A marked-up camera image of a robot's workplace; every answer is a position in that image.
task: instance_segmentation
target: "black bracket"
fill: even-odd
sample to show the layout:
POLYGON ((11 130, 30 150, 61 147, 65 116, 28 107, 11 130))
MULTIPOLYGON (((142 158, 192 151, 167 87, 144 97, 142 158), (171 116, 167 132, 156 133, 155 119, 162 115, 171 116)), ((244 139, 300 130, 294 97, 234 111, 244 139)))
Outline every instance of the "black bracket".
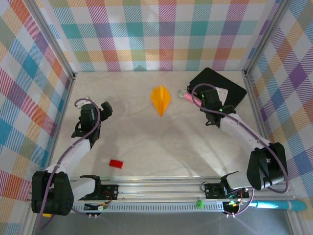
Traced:
MULTIPOLYGON (((277 142, 270 143, 269 148, 277 155, 287 172, 284 146, 277 142)), ((266 148, 256 148, 251 152, 246 175, 249 183, 256 190, 278 184, 285 179, 278 162, 266 148)))
POLYGON ((238 199, 249 198, 249 192, 245 188, 238 191, 228 192, 221 184, 204 184, 206 199, 238 199))
MULTIPOLYGON (((104 102, 101 104, 103 110, 99 108, 100 111, 100 122, 105 121, 112 115, 112 107, 108 102, 104 102)), ((75 126, 75 131, 72 134, 72 138, 74 137, 83 137, 90 130, 92 130, 97 123, 98 114, 96 111, 96 107, 93 104, 85 104, 82 106, 79 116, 79 122, 75 126)), ((100 128, 101 124, 97 126, 97 128, 88 136, 86 139, 90 141, 90 148, 93 147, 94 143, 100 137, 100 128)))
POLYGON ((223 202, 223 208, 224 208, 224 211, 223 214, 228 214, 228 213, 238 213, 239 210, 240 210, 240 206, 239 205, 230 205, 229 202, 223 202))
MULTIPOLYGON (((48 171, 36 171, 32 177, 31 208, 34 213, 40 212, 50 175, 48 171)), ((74 195, 67 174, 64 172, 54 174, 52 184, 54 188, 49 189, 44 213, 68 215, 73 207, 74 195)))
POLYGON ((99 176, 95 175, 83 175, 80 178, 92 178, 96 181, 95 191, 87 194, 80 200, 100 200, 100 201, 114 201, 118 196, 118 185, 102 185, 99 176))
MULTIPOLYGON (((236 113, 234 107, 231 105, 223 106, 220 101, 219 94, 215 89, 209 89, 207 91, 203 91, 202 93, 202 103, 201 106, 213 110, 223 112, 224 114, 236 113)), ((224 115, 211 113, 207 111, 205 112, 205 117, 208 122, 205 124, 206 126, 216 125, 218 128, 221 126, 221 119, 224 118, 224 115)))

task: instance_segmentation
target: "plaid wallpaper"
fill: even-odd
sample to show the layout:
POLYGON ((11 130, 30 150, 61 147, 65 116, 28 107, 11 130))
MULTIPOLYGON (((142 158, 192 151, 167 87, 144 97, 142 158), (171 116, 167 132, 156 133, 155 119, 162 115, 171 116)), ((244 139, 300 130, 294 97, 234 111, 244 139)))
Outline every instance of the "plaid wallpaper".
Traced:
POLYGON ((275 0, 37 3, 78 71, 221 71, 244 68, 275 0))
POLYGON ((269 25, 270 25, 270 22, 272 21, 278 7, 279 7, 279 4, 282 0, 275 0, 275 3, 273 4, 272 6, 272 9, 270 11, 270 13, 268 14, 268 17, 267 19, 265 20, 264 24, 263 24, 263 27, 261 29, 261 31, 259 32, 259 35, 257 37, 257 39, 255 40, 254 44, 253 44, 253 47, 249 53, 249 56, 248 56, 248 59, 246 60, 246 63, 245 63, 245 66, 244 66, 244 70, 247 69, 252 57, 254 56, 254 53, 255 53, 255 50, 258 48, 258 46, 260 45, 260 42, 265 34, 265 32, 267 31, 269 25))
POLYGON ((31 177, 44 167, 68 75, 22 0, 0 0, 0 234, 17 233, 31 177))
POLYGON ((267 132, 285 146, 313 234, 313 0, 292 2, 252 76, 267 132))

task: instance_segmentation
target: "cable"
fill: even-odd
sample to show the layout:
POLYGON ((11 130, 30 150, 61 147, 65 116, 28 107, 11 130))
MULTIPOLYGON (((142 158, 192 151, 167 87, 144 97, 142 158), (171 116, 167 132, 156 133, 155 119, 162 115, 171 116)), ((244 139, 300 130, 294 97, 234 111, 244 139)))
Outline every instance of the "cable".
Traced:
POLYGON ((48 224, 50 224, 51 221, 54 219, 54 217, 55 217, 55 214, 53 214, 53 215, 49 218, 49 220, 48 220, 42 227, 40 227, 40 229, 42 230, 42 229, 44 229, 45 227, 47 227, 48 224))
POLYGON ((226 194, 226 195, 230 195, 230 194, 231 194, 231 196, 236 195, 237 192, 238 192, 238 191, 240 192, 241 189, 242 189, 242 188, 236 189, 235 191, 229 192, 229 193, 226 194))
POLYGON ((80 211, 77 211, 77 210, 75 210, 74 208, 72 208, 72 211, 74 211, 75 213, 78 213, 78 214, 86 215, 85 213, 82 213, 82 212, 80 212, 80 211))
POLYGON ((202 182, 202 184, 200 185, 200 189, 201 189, 201 191, 203 191, 203 192, 205 192, 205 190, 202 189, 202 185, 203 185, 204 183, 208 183, 208 184, 209 184, 209 182, 204 181, 204 182, 202 182))
POLYGON ((239 193, 240 193, 241 202, 243 202, 243 192, 239 191, 239 193))
POLYGON ((243 208, 241 211, 239 211, 239 212, 237 212, 237 213, 234 213, 234 214, 232 214, 232 213, 230 213, 230 212, 228 212, 228 211, 225 211, 225 212, 226 212, 227 214, 230 214, 230 215, 239 215, 239 214, 245 212, 245 211, 248 209, 248 207, 251 205, 251 203, 252 203, 252 201, 253 201, 253 198, 254 198, 254 194, 255 194, 255 189, 253 188, 253 189, 252 189, 252 195, 251 195, 251 198, 250 198, 248 204, 247 204, 247 205, 245 206, 245 208, 243 208))
POLYGON ((194 104, 199 107, 201 110, 204 110, 204 111, 207 111, 209 113, 214 113, 214 114, 219 114, 219 115, 223 115, 233 121, 235 121, 237 124, 241 125, 252 137, 254 137, 261 145, 263 145, 270 153, 271 155, 275 158, 275 160, 277 161, 280 169, 282 170, 283 172, 283 175, 285 177, 285 181, 286 181, 286 187, 283 191, 278 191, 278 190, 275 190, 271 187, 269 187, 270 190, 272 190, 273 192, 277 192, 277 193, 286 193, 288 190, 289 190, 289 178, 288 178, 288 175, 287 175, 287 172, 282 164, 282 162, 279 160, 278 156, 274 153, 274 151, 268 147, 256 134, 254 134, 246 125, 244 125, 243 123, 241 123, 239 120, 237 120, 236 118, 228 115, 228 114, 225 114, 225 113, 222 113, 222 112, 219 112, 219 111, 215 111, 215 110, 210 110, 210 109, 207 109, 205 107, 202 107, 201 105, 197 104, 196 103, 196 100, 195 100, 195 91, 198 87, 200 86, 208 86, 208 87, 211 87, 211 88, 214 88, 216 89, 213 85, 211 84, 206 84, 206 83, 200 83, 198 85, 196 85, 193 89, 192 89, 192 92, 191 92, 191 98, 192 98, 192 101, 194 102, 194 104))
POLYGON ((111 198, 111 200, 110 200, 109 202, 107 202, 107 204, 110 203, 110 202, 113 200, 112 195, 111 195, 110 192, 108 192, 108 191, 103 191, 103 192, 106 193, 106 194, 108 194, 108 195, 109 195, 109 198, 111 198))
POLYGON ((75 104, 74 104, 75 107, 77 107, 77 103, 78 103, 79 101, 81 101, 81 100, 88 101, 88 102, 90 102, 91 104, 93 104, 93 105, 95 106, 95 108, 96 108, 96 110, 97 110, 97 114, 98 114, 97 122, 96 122, 95 126, 94 126, 87 134, 85 134, 83 137, 81 137, 79 140, 77 140, 74 144, 72 144, 67 150, 65 150, 65 152, 61 155, 61 157, 60 157, 59 160, 57 161, 57 163, 56 163, 56 165, 55 165, 53 171, 52 171, 51 174, 50 174, 50 177, 49 177, 49 179, 48 179, 47 186, 46 186, 46 188, 45 188, 45 194, 44 194, 44 198, 43 198, 43 204, 42 204, 41 209, 40 209, 40 212, 39 212, 39 214, 38 214, 39 217, 38 217, 38 222, 37 222, 37 224, 38 224, 37 229, 40 229, 40 223, 41 223, 41 219, 42 219, 42 216, 43 216, 43 213, 44 213, 45 204, 46 204, 46 202, 47 202, 47 197, 48 197, 49 188, 50 188, 50 185, 51 185, 51 182, 52 182, 53 175, 54 175, 55 172, 57 171, 57 169, 58 169, 59 165, 61 164, 63 158, 64 158, 64 157, 69 153, 69 151, 70 151, 72 148, 74 148, 81 140, 83 140, 83 139, 87 138, 89 135, 91 135, 91 134, 94 132, 94 130, 98 127, 98 125, 100 124, 100 110, 99 110, 98 106, 96 105, 96 103, 94 103, 94 102, 93 102, 92 100, 90 100, 90 99, 81 98, 81 99, 78 99, 77 101, 75 101, 75 104))

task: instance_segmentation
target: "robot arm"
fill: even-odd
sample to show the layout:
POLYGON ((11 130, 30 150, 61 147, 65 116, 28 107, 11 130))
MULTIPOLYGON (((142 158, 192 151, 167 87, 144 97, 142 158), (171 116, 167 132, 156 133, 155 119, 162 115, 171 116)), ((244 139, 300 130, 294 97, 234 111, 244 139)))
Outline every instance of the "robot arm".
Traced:
POLYGON ((271 143, 255 133, 249 126, 244 124, 232 106, 222 106, 216 90, 210 89, 202 93, 201 106, 226 113, 227 116, 206 112, 208 122, 206 125, 216 125, 233 139, 238 140, 245 152, 250 156, 247 172, 233 172, 221 178, 221 185, 226 188, 225 192, 234 191, 239 188, 253 187, 262 190, 283 181, 284 174, 268 149, 260 140, 266 144, 277 155, 285 170, 287 171, 285 150, 280 143, 271 143), (244 124, 259 139, 256 140, 240 124, 244 124))
MULTIPOLYGON (((112 108, 108 102, 103 103, 101 107, 103 108, 103 110, 100 110, 100 120, 102 122, 112 115, 112 108)), ((97 118, 95 106, 88 102, 85 103, 81 107, 81 115, 72 134, 71 144, 74 144, 92 130, 97 124, 97 118)), ((57 171, 53 175, 44 213, 67 215, 71 211, 74 201, 86 195, 95 195, 96 198, 101 188, 100 177, 84 175, 75 182, 70 183, 69 180, 81 159, 99 139, 101 122, 86 139, 79 141, 64 156, 57 171)), ((32 210, 35 213, 40 212, 48 178, 56 165, 58 165, 57 161, 51 164, 45 171, 35 172, 32 177, 32 210)))

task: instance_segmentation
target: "white tabletop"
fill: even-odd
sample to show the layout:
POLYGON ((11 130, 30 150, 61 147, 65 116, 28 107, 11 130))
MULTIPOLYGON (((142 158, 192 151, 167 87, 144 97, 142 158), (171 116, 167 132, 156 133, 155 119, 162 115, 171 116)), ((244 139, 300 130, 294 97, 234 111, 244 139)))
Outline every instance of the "white tabletop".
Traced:
MULTIPOLYGON (((222 176, 244 170, 249 156, 239 143, 206 118, 193 103, 178 96, 199 71, 79 73, 61 127, 53 160, 70 143, 80 110, 74 102, 90 96, 99 106, 108 101, 113 115, 102 123, 100 139, 82 159, 73 176, 222 176), (165 86, 172 97, 163 117, 151 101, 153 88, 165 86), (122 169, 109 166, 124 162, 122 169)), ((244 87, 239 71, 219 72, 244 87)), ((257 131, 248 97, 236 108, 257 131)))

